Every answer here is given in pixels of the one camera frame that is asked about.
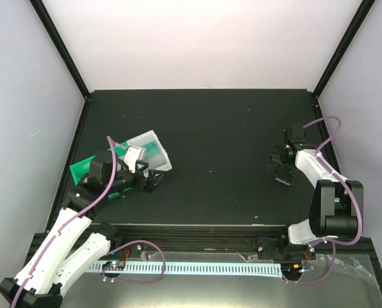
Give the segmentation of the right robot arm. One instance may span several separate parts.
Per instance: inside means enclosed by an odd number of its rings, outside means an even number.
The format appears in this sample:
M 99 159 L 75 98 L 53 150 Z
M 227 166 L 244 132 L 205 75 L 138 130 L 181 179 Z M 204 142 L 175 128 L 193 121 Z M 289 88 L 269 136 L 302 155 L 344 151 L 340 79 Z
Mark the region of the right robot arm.
M 363 185 L 349 180 L 324 158 L 320 146 L 308 143 L 305 127 L 292 124 L 284 129 L 284 143 L 270 155 L 274 180 L 292 186 L 303 174 L 313 187 L 309 216 L 271 237 L 271 249 L 282 260 L 298 259 L 322 243 L 352 246 L 363 231 Z

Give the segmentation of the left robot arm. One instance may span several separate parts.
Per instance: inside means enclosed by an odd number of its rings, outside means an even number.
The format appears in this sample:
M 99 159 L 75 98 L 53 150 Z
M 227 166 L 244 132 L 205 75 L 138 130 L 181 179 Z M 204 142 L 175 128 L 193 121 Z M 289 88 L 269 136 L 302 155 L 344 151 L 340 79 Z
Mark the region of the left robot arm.
M 105 254 L 118 255 L 123 249 L 117 229 L 102 223 L 72 251 L 109 197 L 127 189 L 150 193 L 171 168 L 162 150 L 150 156 L 139 146 L 127 147 L 122 156 L 114 149 L 97 152 L 87 172 L 69 191 L 37 252 L 14 278 L 0 283 L 0 293 L 10 307 L 60 307 L 71 286 L 94 261 Z

